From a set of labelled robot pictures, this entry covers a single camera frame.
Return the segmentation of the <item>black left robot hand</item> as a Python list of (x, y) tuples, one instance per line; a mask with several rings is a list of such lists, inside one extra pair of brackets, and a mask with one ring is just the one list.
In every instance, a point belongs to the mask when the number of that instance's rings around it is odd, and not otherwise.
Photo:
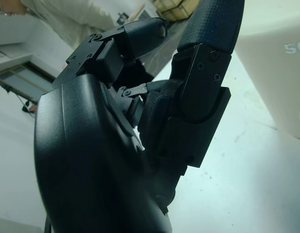
[(161, 18), (92, 34), (71, 54), (35, 118), (48, 232), (172, 232), (178, 181), (201, 166), (231, 97), (222, 81), (243, 11), (242, 0), (201, 0), (167, 80), (127, 87), (167, 37)]

